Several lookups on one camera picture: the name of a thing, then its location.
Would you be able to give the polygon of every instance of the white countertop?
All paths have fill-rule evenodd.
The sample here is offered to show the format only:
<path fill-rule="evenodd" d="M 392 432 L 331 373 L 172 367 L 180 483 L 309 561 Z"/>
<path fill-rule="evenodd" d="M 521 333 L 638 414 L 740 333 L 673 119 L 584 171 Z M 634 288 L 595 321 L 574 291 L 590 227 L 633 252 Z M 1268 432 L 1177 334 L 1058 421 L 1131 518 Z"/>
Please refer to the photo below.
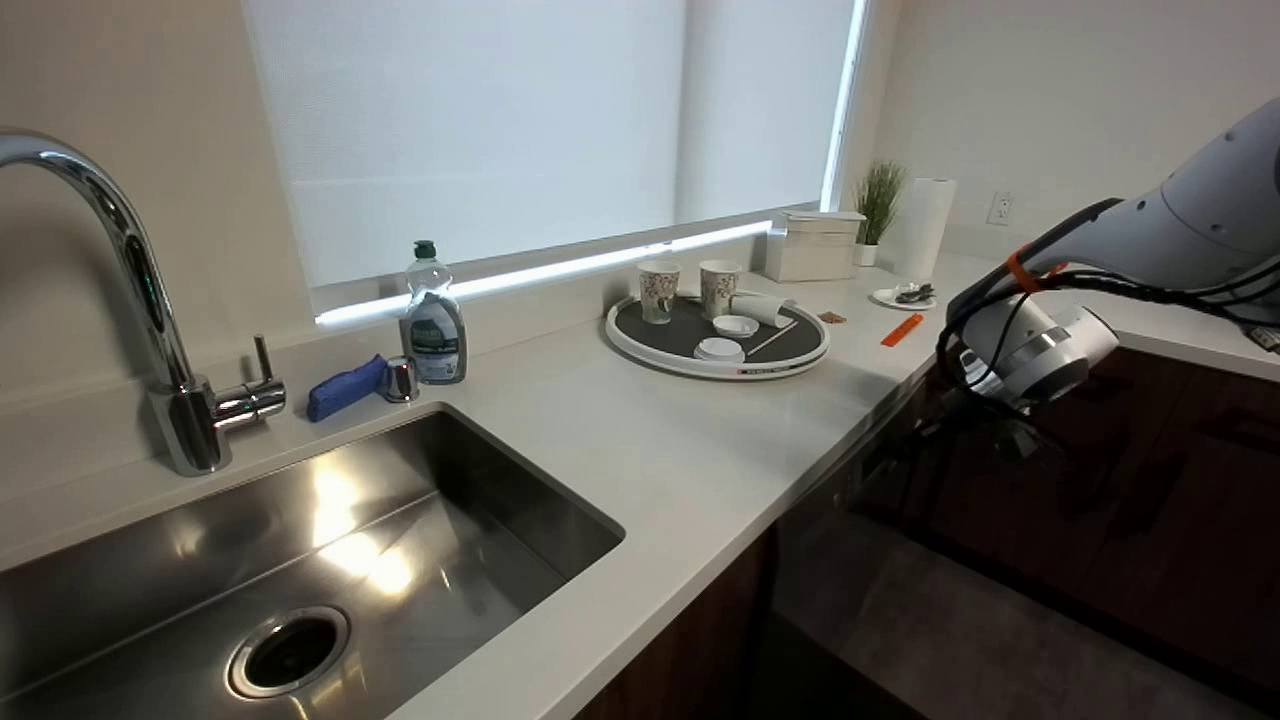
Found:
<path fill-rule="evenodd" d="M 940 284 L 940 296 L 984 266 L 993 262 L 948 262 L 940 277 L 953 277 L 953 284 Z M 879 334 L 903 321 L 903 313 L 866 299 L 883 284 L 892 284 L 887 270 L 863 266 L 856 279 L 782 288 L 813 313 L 844 316 L 844 324 L 831 324 L 829 361 L 792 380 L 712 385 L 650 373 L 612 352 L 595 316 L 480 352 L 465 385 L 428 386 L 401 407 L 356 404 L 322 426 L 278 414 L 236 440 L 236 464 L 209 487 L 172 483 L 165 464 L 129 464 L 6 499 L 0 561 L 12 569 L 57 542 L 119 527 L 199 492 L 249 483 L 353 435 L 451 404 L 608 511 L 626 537 L 395 715 L 573 715 L 813 479 L 836 468 L 863 440 L 875 404 L 926 362 L 943 308 L 899 349 L 879 349 Z M 1120 326 L 1126 349 L 1280 380 L 1280 361 L 1254 352 L 1221 321 L 1108 296 L 1087 302 Z"/>

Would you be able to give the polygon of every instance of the dark cabinet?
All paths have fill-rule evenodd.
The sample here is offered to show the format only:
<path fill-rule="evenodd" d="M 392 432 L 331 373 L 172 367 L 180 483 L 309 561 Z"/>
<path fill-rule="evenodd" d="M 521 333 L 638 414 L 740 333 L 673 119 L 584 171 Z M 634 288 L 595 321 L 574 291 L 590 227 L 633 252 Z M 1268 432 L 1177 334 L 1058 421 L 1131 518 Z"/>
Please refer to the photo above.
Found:
<path fill-rule="evenodd" d="M 1280 385 L 1114 352 L 1033 421 L 963 413 L 907 487 L 940 548 L 1280 702 Z"/>

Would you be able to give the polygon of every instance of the kitchen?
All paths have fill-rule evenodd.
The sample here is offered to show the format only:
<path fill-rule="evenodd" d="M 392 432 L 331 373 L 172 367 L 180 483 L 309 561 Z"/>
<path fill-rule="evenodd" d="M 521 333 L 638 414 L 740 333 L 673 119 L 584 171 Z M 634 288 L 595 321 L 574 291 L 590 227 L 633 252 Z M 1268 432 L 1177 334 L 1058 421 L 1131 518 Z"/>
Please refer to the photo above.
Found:
<path fill-rule="evenodd" d="M 217 386 L 241 385 L 241 354 L 257 333 L 277 349 L 277 373 L 294 397 L 375 349 L 395 349 L 392 326 L 312 326 L 309 277 L 290 242 L 294 222 L 287 189 L 277 178 L 266 108 L 241 6 L 175 10 L 133 0 L 3 10 L 12 10 L 0 22 L 3 124 L 93 146 L 140 199 L 187 352 Z M 1078 196 L 1150 189 L 1205 135 L 1275 96 L 1262 51 L 1262 27 L 1275 10 L 1260 0 L 1240 0 L 1232 10 L 1177 5 L 1155 15 L 1150 5 L 1087 5 L 1046 20 L 1012 5 L 916 0 L 879 20 L 887 33 L 871 46 L 892 63 L 866 73 L 866 108 L 875 96 L 883 100 L 861 132 L 875 135 L 875 156 L 959 178 L 953 252 L 940 262 L 943 291 L 959 291 L 1036 222 L 1072 213 Z M 1082 46 L 1122 46 L 1126 57 L 1120 63 Z M 142 124 L 140 132 L 140 114 L 172 114 L 175 108 L 182 124 Z M 469 385 L 428 386 L 406 407 L 361 404 L 322 426 L 277 414 L 264 432 L 236 440 L 236 458 L 217 479 L 187 483 L 150 458 L 148 435 L 133 422 L 136 354 L 115 340 L 129 321 L 119 316 L 125 288 L 103 277 L 110 254 L 83 238 L 95 221 L 68 202 L 68 191 L 49 176 L 6 171 L 0 222 L 3 236 L 33 236 L 3 242 L 12 270 L 0 284 L 12 296 L 3 302 L 12 352 L 0 386 L 3 569 L 252 483 L 259 470 L 346 435 L 406 422 L 432 404 L 480 421 L 626 527 L 621 552 L 602 561 L 608 571 L 586 571 L 556 597 L 559 602 L 531 612 L 521 632 L 482 643 L 403 709 L 406 715 L 416 709 L 459 715 L 574 712 L 740 548 L 782 516 L 802 492 L 799 479 L 844 458 L 856 445 L 850 426 L 932 354 L 922 333 L 897 352 L 875 344 L 897 316 L 863 302 L 863 279 L 875 279 L 866 270 L 856 284 L 794 288 L 806 308 L 848 316 L 813 375 L 758 386 L 667 380 L 601 344 L 602 296 L 614 279 L 633 279 L 633 266 L 612 266 L 477 299 L 469 324 L 480 349 Z M 1196 321 L 1190 344 L 1155 334 L 1147 349 L 1159 354 L 1183 349 L 1180 361 L 1200 362 L 1234 354 L 1229 361 L 1234 373 L 1275 380 L 1268 354 L 1208 321 Z"/>

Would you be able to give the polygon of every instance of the kitchen faucet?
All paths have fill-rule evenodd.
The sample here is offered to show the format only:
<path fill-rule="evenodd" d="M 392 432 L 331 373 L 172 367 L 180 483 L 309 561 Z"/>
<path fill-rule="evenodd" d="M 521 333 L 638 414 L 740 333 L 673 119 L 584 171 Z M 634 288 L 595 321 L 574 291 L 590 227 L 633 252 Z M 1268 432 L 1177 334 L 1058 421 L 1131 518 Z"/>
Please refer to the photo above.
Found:
<path fill-rule="evenodd" d="M 71 182 L 83 202 L 99 217 L 110 236 L 110 249 L 125 262 L 136 321 L 150 340 L 150 361 L 165 367 L 165 385 L 148 386 L 148 404 L 154 413 L 159 435 L 167 445 L 167 458 L 175 470 L 211 470 L 228 464 L 225 432 L 282 407 L 287 386 L 272 375 L 266 344 L 257 334 L 257 361 L 264 380 L 241 393 L 211 393 L 203 375 L 190 373 L 187 349 L 175 333 L 167 313 L 167 296 L 150 266 L 150 252 L 136 213 L 129 206 L 119 182 L 95 167 L 83 152 L 68 146 L 62 138 L 37 135 L 37 132 L 0 132 L 0 167 L 33 162 L 62 182 Z"/>

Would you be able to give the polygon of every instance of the sink basin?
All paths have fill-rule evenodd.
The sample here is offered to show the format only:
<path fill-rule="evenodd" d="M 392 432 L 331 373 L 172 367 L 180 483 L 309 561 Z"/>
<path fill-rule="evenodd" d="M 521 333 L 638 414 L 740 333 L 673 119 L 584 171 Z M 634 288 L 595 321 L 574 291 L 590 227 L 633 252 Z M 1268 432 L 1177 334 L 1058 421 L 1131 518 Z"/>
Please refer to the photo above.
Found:
<path fill-rule="evenodd" d="M 455 413 L 0 575 L 0 715 L 387 715 L 623 538 Z"/>

